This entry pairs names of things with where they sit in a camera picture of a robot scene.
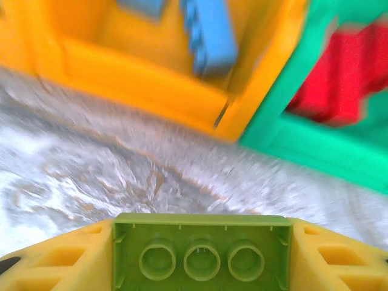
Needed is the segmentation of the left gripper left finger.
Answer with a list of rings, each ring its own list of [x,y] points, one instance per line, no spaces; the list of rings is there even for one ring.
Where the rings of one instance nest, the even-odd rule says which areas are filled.
[[[0,291],[112,291],[112,220],[0,258]]]

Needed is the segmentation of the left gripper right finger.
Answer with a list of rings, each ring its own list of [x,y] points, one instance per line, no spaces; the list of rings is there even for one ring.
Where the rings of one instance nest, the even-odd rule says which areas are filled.
[[[388,251],[291,218],[290,291],[388,291]]]

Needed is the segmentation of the lime green lego brick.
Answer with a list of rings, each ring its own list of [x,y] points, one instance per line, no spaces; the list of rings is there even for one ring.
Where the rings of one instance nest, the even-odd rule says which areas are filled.
[[[112,291],[289,291],[292,230],[282,216],[122,213]]]

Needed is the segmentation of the red lego brick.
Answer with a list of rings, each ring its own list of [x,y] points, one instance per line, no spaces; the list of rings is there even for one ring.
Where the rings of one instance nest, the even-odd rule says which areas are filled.
[[[336,30],[287,111],[332,127],[362,120],[365,98],[388,87],[388,22]]]

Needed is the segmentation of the blue lego brick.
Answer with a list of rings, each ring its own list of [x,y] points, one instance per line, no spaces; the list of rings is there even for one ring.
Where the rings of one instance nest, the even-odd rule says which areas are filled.
[[[235,65],[238,45],[225,0],[179,0],[193,55],[193,72],[225,76]]]
[[[120,8],[160,21],[166,0],[116,0]]]

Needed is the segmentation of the green plastic bin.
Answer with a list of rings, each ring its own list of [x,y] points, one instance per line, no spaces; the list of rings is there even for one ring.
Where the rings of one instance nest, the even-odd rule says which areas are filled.
[[[336,30],[388,22],[388,0],[312,0],[301,38],[240,143],[388,195],[388,87],[368,95],[357,123],[332,127],[287,106]]]

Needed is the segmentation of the orange plastic bin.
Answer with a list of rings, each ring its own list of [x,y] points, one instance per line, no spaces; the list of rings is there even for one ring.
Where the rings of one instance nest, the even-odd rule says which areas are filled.
[[[0,66],[36,74],[25,0],[0,0]]]
[[[192,71],[179,0],[160,21],[116,0],[26,0],[35,69],[45,79],[236,141],[303,30],[309,0],[225,0],[239,47],[225,77]]]

